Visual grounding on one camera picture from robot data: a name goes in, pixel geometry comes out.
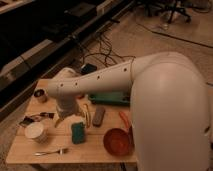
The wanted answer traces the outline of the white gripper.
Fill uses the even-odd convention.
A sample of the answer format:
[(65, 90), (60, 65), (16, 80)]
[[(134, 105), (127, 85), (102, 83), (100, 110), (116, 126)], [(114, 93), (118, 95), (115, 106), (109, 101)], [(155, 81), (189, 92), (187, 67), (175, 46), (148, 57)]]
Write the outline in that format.
[(57, 124), (60, 124), (65, 118), (78, 114), (79, 105), (76, 101), (57, 100), (56, 111), (58, 113)]

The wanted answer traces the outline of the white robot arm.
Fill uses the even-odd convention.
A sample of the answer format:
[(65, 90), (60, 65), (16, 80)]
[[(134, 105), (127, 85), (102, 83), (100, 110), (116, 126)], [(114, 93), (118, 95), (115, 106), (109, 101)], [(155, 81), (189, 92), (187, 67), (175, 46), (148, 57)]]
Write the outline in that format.
[(77, 94), (129, 91), (138, 171), (209, 171), (211, 104), (197, 67), (162, 52), (78, 76), (51, 79), (47, 92), (60, 113)]

